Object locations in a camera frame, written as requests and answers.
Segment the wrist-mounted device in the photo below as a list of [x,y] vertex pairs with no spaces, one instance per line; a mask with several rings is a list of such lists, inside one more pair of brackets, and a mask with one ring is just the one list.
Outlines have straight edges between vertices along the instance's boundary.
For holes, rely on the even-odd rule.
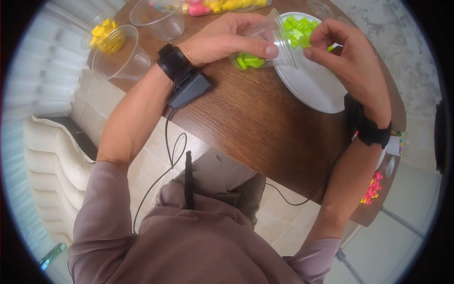
[[173,95],[167,102],[172,109],[186,106],[211,87],[205,75],[191,66],[178,47],[167,44],[158,54],[159,67],[173,81]]
[[367,146],[372,143],[381,144],[384,149],[391,136],[391,122],[388,128],[378,129],[377,124],[367,118],[364,114],[364,106],[355,100],[350,94],[344,98],[345,111],[347,116],[347,130],[349,134],[358,131],[358,138]]

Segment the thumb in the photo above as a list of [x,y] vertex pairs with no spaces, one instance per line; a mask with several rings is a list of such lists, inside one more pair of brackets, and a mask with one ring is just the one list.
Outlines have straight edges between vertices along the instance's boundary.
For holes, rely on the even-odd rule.
[[328,68],[334,73],[342,71],[342,69],[345,67],[345,64],[347,64],[347,60],[345,58],[334,55],[320,48],[307,47],[303,52],[304,56],[307,59]]
[[273,59],[279,54],[279,50],[274,43],[263,39],[231,35],[230,45],[234,49],[232,53],[244,51],[264,59]]

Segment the pink shirt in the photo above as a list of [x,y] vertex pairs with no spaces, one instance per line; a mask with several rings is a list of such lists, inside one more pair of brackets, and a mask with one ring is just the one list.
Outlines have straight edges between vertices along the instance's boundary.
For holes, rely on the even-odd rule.
[[135,235],[126,174],[96,163],[68,249],[75,283],[323,283],[339,239],[280,257],[236,208],[194,201],[198,210],[182,209],[183,187],[163,186]]

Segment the sleeve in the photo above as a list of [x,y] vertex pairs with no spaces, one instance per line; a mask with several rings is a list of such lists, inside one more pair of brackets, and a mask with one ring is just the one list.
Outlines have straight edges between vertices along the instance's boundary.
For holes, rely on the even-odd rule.
[[282,258],[305,283],[322,284],[340,244],[340,239],[319,239],[303,245],[296,255]]
[[127,175],[109,162],[97,162],[68,248],[75,283],[103,283],[118,269],[135,240],[129,203]]

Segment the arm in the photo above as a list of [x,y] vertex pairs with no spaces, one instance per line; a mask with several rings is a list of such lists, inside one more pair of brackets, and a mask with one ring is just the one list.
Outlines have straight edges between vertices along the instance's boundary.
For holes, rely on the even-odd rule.
[[[333,43],[343,45],[326,52]],[[391,106],[385,79],[375,54],[357,28],[327,19],[311,35],[306,58],[328,68],[358,100],[378,128],[387,128]],[[334,166],[320,212],[300,251],[284,259],[306,283],[323,283],[339,248],[348,219],[360,204],[382,152],[381,145],[365,145],[355,138]]]
[[[263,19],[258,14],[223,15],[179,48],[195,66],[239,51],[275,58],[278,49],[273,43],[236,34],[238,27]],[[74,222],[74,242],[68,250],[69,270],[76,283],[108,280],[134,243],[127,172],[156,127],[172,84],[154,65],[107,120],[84,203]]]

